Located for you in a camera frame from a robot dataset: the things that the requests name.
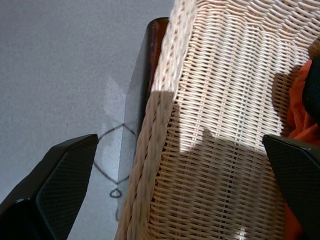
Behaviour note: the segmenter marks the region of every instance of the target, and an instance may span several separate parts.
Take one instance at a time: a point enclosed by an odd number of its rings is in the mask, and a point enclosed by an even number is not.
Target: black plastic object
[[[66,240],[85,198],[98,137],[53,146],[0,205],[1,240]]]
[[[302,93],[302,102],[306,112],[320,126],[320,57],[312,60]]]
[[[320,147],[265,135],[263,144],[283,198],[310,240],[320,239]]]

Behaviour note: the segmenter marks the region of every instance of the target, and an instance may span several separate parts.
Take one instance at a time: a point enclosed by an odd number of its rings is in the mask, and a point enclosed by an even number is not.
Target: wicker weave
[[[317,43],[316,0],[176,0],[116,240],[283,238],[261,140]]]

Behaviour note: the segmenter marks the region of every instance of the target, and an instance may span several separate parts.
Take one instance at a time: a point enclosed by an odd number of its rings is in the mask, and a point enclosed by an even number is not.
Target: black textured panel
[[[320,148],[276,136],[263,144],[284,199],[310,239],[320,239]]]
[[[97,139],[71,147],[36,197],[36,204],[56,240],[66,240],[85,198]]]

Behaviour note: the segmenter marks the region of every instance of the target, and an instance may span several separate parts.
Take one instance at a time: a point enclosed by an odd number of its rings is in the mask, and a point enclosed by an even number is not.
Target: gray floor
[[[0,7],[0,202],[64,140],[123,121],[147,24],[172,0],[2,0]],[[117,179],[121,131],[96,161]],[[114,237],[115,185],[93,168],[69,240]]]

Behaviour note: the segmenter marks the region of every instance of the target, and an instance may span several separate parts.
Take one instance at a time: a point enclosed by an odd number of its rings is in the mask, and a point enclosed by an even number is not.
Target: orange fabric
[[[320,128],[306,112],[302,102],[305,80],[312,61],[309,60],[299,71],[291,89],[289,90],[290,105],[287,113],[287,123],[293,131],[289,138],[320,146]],[[297,240],[303,229],[295,215],[285,204],[285,240]]]

